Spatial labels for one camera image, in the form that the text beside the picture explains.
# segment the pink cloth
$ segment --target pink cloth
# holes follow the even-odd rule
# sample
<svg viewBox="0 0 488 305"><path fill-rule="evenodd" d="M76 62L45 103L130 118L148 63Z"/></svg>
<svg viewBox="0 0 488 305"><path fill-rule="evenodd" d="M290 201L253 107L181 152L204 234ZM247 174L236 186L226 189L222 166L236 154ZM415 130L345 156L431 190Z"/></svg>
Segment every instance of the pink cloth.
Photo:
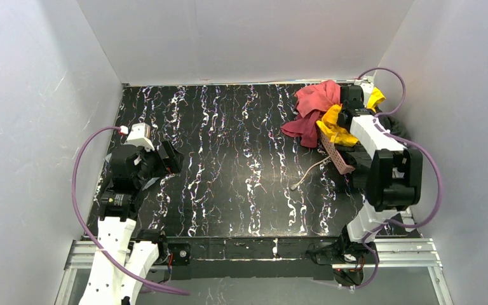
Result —
<svg viewBox="0 0 488 305"><path fill-rule="evenodd" d="M289 137L301 137L300 145L309 148L317 147L317 127L315 121L321 118L334 104L339 105L341 87L334 81L324 81L317 85L305 86L295 93L298 98L295 121L285 123L281 130Z"/></svg>
<svg viewBox="0 0 488 305"><path fill-rule="evenodd" d="M300 145L316 148L318 135L315 121L320 119L321 114L319 110L311 111L305 118L298 114L295 121L284 124L281 130L289 137L301 137Z"/></svg>
<svg viewBox="0 0 488 305"><path fill-rule="evenodd" d="M296 110L306 117L313 110L327 112L334 104L339 105L341 87L334 81L324 81L317 85L305 86L297 91Z"/></svg>

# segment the black marbled surface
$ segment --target black marbled surface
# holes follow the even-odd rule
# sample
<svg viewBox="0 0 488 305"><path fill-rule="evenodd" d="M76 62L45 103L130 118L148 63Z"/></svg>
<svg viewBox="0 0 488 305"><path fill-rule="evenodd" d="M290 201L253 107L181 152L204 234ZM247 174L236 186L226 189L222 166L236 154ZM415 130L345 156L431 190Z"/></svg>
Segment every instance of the black marbled surface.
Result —
<svg viewBox="0 0 488 305"><path fill-rule="evenodd" d="M145 122L152 142L170 140L184 154L183 171L142 192L136 230L168 236L337 236L362 205L319 146L308 149L281 132L296 115L302 85L128 87L116 125ZM108 152L125 140L114 134ZM96 234L98 197L88 225Z"/></svg>

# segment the purple cable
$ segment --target purple cable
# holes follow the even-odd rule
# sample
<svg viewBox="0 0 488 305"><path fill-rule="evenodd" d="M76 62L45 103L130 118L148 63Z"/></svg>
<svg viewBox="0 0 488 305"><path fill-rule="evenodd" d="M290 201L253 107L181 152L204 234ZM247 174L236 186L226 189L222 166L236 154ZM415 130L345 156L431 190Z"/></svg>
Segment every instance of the purple cable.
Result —
<svg viewBox="0 0 488 305"><path fill-rule="evenodd" d="M76 176L78 175L79 160L81 159L81 156L85 152L85 149L87 148L87 145L89 144L89 142L92 141L92 139L94 139L94 137L96 137L99 133L101 133L101 132L103 132L105 130L117 130L117 131L120 131L121 128L120 127L115 127L115 126L104 127L102 129L98 130L97 132L93 133L87 139L87 141L85 141L85 143L83 144L83 146L81 146L81 148L79 149L78 157L76 158L76 162L74 164L74 171L72 173L72 205L74 206L74 212L76 213L76 217L78 218L79 224L81 224L81 227L83 228L83 230L85 230L85 233L87 233L87 235L89 236L89 238L94 242L94 244L96 245L96 247L98 247L99 249L104 249L104 247L102 246L102 244L100 244L100 242L98 241L98 239L96 239L96 237L94 236L94 234L92 234L92 232L89 230L89 228L85 224L85 221L83 220L83 218L81 217L81 214L79 212L78 201L76 199ZM113 265L115 265L115 267L117 267L117 269L119 269L124 274L128 275L129 277L133 278L134 280L143 283L143 285L146 288L150 289L150 290L154 290L154 291L158 291L158 292L163 292L163 293L166 293L166 294L190 295L190 292L189 291L182 290L182 289L175 288L175 287L169 287L169 286L160 285L158 283L154 283L153 281L148 281L148 280L146 280L144 278L141 278L141 277L139 277L139 276L131 273L126 268L124 268L109 253L107 253L107 251L102 250L102 253L105 255L105 257Z"/></svg>
<svg viewBox="0 0 488 305"><path fill-rule="evenodd" d="M405 96L406 96L406 93L407 93L407 88L405 86L405 81L403 80L403 78L401 77L401 75L399 75L397 72L395 72L392 69L385 68L385 67L376 67L376 68L373 68L373 69L366 70L364 73L360 74L357 78L358 79L361 79L362 76L364 76L367 73L369 73L371 71L374 71L374 70L385 70L385 71L391 72L392 74L394 74L395 76L397 76L397 78L399 79L399 82L401 82L402 96L401 96L401 101L399 102L399 104L397 105L397 107L395 107L394 110L392 110L390 112L379 112L379 113L377 113L375 115L375 117L393 114L393 113L395 113L401 107L401 105L403 104L403 102L405 102ZM435 175L437 176L437 200L436 200L435 206L433 207L433 210L431 211L431 213L429 214L429 216L427 216L422 222L419 222L417 224L404 224L403 222L399 222L399 221L397 221L395 219L388 219L387 220L387 222L389 222L391 224L396 224L396 225L398 225L400 227L406 227L406 228L411 228L411 229L415 229L415 228L419 228L421 226L425 226L426 224L428 224L434 218L434 216L438 212L438 209L440 208L440 205L442 204L442 197L443 197L442 190L444 188L444 184L442 182L442 175L440 173L440 170L438 169L437 163L435 162L435 160L433 159L433 157L431 157L431 154L425 148L423 148L422 146L420 146L419 144L414 143L412 141L409 141L407 139L403 139L403 138L400 138L400 137L396 137L395 135L391 135L390 133L386 132L386 130L384 130L382 128L382 126L377 123L377 119L374 120L374 126L379 131L383 132L383 134L385 136L390 137L390 138L393 138L394 140L396 140L398 142L406 143L409 146L416 147L418 150L420 150L422 152L422 154L424 156L426 156L426 158L431 163L431 167L433 168L433 171L435 171ZM360 284L359 286L355 286L355 288L363 288L363 287L366 287L375 278L375 275L377 275L377 270L379 269L379 257L377 256L377 253L375 251L373 251L373 249L371 249L371 247L369 247L368 245L366 245L365 241L367 240L367 238L369 238L369 236L371 236L371 234L379 231L382 227L383 227L383 225L380 225L380 226L376 227L375 229L369 231L368 233L366 233L364 235L364 237L360 241L360 242L362 242L362 244L364 245L364 247L367 250L369 250L369 252L371 252L371 254L373 254L373 256L375 258L375 268L373 269L373 273L371 274L370 278L367 281L365 281L364 283Z"/></svg>
<svg viewBox="0 0 488 305"><path fill-rule="evenodd" d="M402 91L402 94L401 94L401 100L399 101L399 104L394 108L394 110L392 110L390 112L379 112L375 116L385 116L385 115L394 114L397 110L399 110L399 108L401 107L401 105L403 105L403 103L405 102L405 95L407 93L407 87L405 86L405 81L403 80L403 78L401 77L401 75L399 75L399 73L395 72L394 70L392 70L390 68L385 68L385 67L376 67L376 68L371 68L369 70L366 70L362 74L360 74L357 77L357 79L361 79L362 76L368 74L371 71L375 71L375 70L388 71L388 72L394 74L399 79L399 82L401 82L401 91Z"/></svg>

